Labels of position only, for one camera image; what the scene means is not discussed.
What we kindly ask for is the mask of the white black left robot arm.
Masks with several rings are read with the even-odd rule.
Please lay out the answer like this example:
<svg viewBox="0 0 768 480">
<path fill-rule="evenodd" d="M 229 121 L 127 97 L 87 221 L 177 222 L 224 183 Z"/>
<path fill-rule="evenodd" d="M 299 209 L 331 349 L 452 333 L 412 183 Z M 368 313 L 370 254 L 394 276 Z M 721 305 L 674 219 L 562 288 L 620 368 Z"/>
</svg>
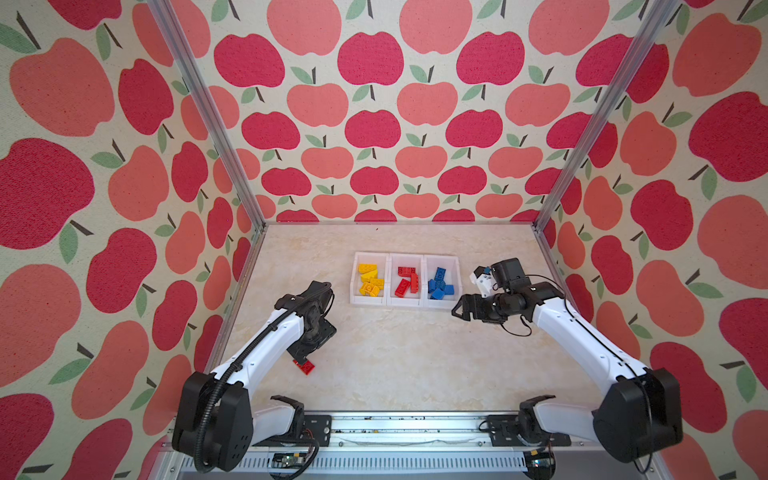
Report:
<svg viewBox="0 0 768 480">
<path fill-rule="evenodd" d="M 254 444 L 272 441 L 305 447 L 304 456 L 282 458 L 286 473 L 274 479 L 295 479 L 317 458 L 320 442 L 305 427 L 304 404 L 274 395 L 272 407 L 254 412 L 254 393 L 283 353 L 300 367 L 337 329 L 327 320 L 335 295 L 329 282 L 313 281 L 299 294 L 279 298 L 263 327 L 227 362 L 209 373 L 195 372 L 185 381 L 173 428 L 172 447 L 188 455 L 201 474 L 233 470 Z"/>
</svg>

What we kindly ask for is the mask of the white bin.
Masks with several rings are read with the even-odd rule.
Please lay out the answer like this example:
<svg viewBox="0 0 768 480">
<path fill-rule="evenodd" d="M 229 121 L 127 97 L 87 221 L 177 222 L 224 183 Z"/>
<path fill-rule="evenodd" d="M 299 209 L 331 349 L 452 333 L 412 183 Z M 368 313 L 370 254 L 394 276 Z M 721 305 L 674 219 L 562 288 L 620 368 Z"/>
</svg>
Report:
<svg viewBox="0 0 768 480">
<path fill-rule="evenodd" d="M 426 292 L 423 256 L 416 254 L 392 253 L 387 273 L 390 287 L 386 303 L 391 307 L 421 308 Z"/>
<path fill-rule="evenodd" d="M 457 256 L 425 255 L 422 261 L 423 307 L 450 311 L 463 294 Z"/>
<path fill-rule="evenodd" d="M 350 281 L 350 303 L 358 306 L 386 306 L 391 287 L 389 267 L 388 253 L 357 252 Z"/>
</svg>

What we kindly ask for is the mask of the yellow curved brick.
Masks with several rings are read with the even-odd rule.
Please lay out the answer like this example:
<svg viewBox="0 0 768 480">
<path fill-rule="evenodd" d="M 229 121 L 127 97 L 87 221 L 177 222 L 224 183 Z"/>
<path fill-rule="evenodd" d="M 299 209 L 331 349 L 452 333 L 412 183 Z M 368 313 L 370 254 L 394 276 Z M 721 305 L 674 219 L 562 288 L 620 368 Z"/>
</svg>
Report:
<svg viewBox="0 0 768 480">
<path fill-rule="evenodd" d="M 361 275 L 368 274 L 370 272 L 374 272 L 378 270 L 378 266 L 376 264 L 359 264 L 358 265 L 358 272 Z"/>
<path fill-rule="evenodd" d="M 366 283 L 370 282 L 371 279 L 378 278 L 378 271 L 372 270 L 370 272 L 364 273 L 361 275 L 361 280 Z"/>
</svg>

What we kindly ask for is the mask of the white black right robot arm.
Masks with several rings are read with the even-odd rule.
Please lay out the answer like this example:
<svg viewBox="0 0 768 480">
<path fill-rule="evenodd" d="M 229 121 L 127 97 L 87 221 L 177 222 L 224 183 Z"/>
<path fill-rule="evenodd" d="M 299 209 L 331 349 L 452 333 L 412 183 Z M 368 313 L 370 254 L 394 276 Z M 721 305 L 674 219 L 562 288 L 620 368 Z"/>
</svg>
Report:
<svg viewBox="0 0 768 480">
<path fill-rule="evenodd" d="M 602 393 L 597 407 L 557 403 L 551 395 L 521 403 L 516 430 L 525 444 L 540 445 L 553 434 L 564 434 L 597 442 L 614 459 L 630 463 L 682 442 L 678 380 L 614 344 L 554 285 L 529 284 L 493 296 L 465 294 L 451 313 L 497 325 L 520 317 L 552 337 Z"/>
</svg>

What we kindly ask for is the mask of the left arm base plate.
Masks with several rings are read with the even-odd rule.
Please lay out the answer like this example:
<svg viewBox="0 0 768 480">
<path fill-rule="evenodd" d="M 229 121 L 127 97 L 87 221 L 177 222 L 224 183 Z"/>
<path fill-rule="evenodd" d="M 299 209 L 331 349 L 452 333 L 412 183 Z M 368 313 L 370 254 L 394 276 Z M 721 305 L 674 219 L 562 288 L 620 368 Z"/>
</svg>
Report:
<svg viewBox="0 0 768 480">
<path fill-rule="evenodd" d="M 272 436 L 258 443 L 254 447 L 277 446 L 308 446 L 311 440 L 315 440 L 320 447 L 328 447 L 332 431 L 331 415 L 305 414 L 300 427 L 293 425 L 283 435 Z"/>
</svg>

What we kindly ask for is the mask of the red long brick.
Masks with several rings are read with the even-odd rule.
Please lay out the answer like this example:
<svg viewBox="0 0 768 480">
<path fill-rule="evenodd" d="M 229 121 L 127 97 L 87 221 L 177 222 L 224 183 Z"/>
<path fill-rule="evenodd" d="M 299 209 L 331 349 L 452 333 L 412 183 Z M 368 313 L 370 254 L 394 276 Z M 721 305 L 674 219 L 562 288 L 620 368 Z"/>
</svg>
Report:
<svg viewBox="0 0 768 480">
<path fill-rule="evenodd" d="M 412 273 L 410 276 L 410 292 L 416 294 L 419 292 L 420 281 L 416 273 Z"/>
</svg>

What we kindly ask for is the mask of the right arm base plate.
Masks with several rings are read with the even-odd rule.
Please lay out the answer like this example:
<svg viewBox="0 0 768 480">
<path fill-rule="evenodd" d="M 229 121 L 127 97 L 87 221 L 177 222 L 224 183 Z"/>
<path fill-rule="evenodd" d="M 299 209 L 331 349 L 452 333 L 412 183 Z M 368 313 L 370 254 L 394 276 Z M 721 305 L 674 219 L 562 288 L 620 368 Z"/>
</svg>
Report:
<svg viewBox="0 0 768 480">
<path fill-rule="evenodd" d="M 561 433 L 533 433 L 526 439 L 520 429 L 516 414 L 488 415 L 478 426 L 478 431 L 487 434 L 493 447 L 569 447 L 571 437 Z"/>
</svg>

